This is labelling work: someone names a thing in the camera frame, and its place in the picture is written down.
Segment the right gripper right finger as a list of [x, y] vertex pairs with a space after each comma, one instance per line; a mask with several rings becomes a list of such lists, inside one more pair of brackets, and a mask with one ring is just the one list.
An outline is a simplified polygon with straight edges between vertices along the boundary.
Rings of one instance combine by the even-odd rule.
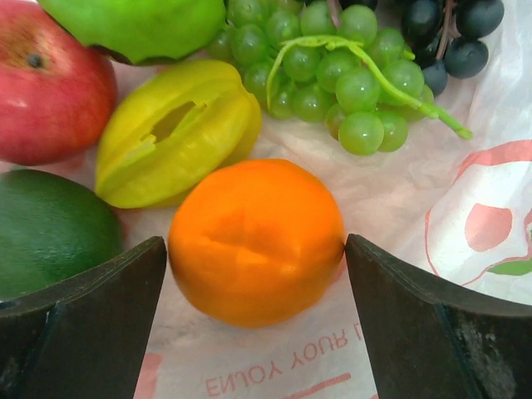
[[531, 307], [463, 288], [357, 234], [348, 274], [380, 398], [531, 397]]

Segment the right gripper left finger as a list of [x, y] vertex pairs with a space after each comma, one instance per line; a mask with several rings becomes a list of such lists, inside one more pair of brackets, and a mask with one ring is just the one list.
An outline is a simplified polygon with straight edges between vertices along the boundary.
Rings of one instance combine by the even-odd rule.
[[151, 237], [107, 263], [1, 304], [1, 396], [132, 398], [165, 276]]

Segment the orange fake orange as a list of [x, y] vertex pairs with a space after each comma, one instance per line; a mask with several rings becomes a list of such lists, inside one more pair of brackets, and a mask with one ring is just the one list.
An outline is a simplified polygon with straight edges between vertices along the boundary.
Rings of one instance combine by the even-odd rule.
[[202, 313], [241, 328], [317, 303], [344, 253], [324, 183], [288, 160], [248, 160], [205, 178], [177, 209], [168, 250], [177, 286]]

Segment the yellow fake lemon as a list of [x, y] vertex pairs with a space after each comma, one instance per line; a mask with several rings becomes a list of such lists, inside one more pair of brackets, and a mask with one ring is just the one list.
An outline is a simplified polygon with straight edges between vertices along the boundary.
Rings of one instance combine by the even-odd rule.
[[114, 111], [98, 145], [95, 192], [121, 209], [177, 205], [209, 173], [246, 159], [261, 125], [234, 66], [175, 64]]

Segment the green fake grapes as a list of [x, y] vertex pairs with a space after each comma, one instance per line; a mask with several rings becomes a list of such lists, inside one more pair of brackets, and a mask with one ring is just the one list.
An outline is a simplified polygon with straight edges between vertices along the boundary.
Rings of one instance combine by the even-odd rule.
[[402, 147], [411, 121], [471, 132], [434, 103], [435, 90], [399, 31], [355, 4], [334, 13], [328, 1], [228, 1], [225, 24], [209, 45], [231, 62], [273, 118], [323, 123], [354, 155]]

